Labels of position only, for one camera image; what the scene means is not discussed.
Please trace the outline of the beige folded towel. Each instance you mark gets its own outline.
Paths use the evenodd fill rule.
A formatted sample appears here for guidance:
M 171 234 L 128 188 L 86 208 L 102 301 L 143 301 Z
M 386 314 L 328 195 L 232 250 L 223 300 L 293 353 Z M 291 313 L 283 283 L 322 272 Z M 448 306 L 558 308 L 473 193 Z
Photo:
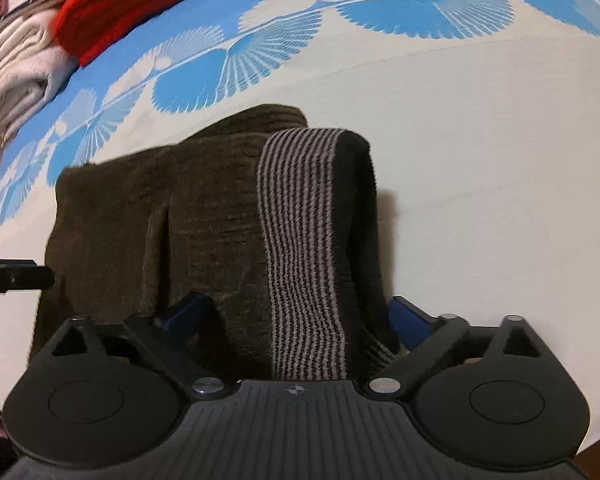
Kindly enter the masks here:
M 76 70 L 54 39 L 55 9 L 16 18 L 0 32 L 0 136 L 8 140 Z

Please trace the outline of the blue white patterned bedsheet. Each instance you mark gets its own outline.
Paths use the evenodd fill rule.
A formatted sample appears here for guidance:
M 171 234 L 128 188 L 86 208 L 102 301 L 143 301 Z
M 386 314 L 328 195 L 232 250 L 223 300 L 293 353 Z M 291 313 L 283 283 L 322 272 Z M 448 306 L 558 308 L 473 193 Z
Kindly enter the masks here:
M 0 258 L 43 258 L 64 168 L 265 102 L 370 142 L 387 292 L 528 318 L 600 440 L 600 0 L 184 0 L 7 144 Z

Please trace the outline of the dark brown knit pants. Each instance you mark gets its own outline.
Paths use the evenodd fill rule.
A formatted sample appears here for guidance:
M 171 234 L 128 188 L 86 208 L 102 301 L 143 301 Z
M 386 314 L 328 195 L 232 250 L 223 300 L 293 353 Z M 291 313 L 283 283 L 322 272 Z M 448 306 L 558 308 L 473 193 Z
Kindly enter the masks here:
M 246 379 L 365 382 L 400 342 L 379 258 L 370 144 L 259 105 L 184 141 L 61 171 L 31 348 L 71 315 L 174 321 Z

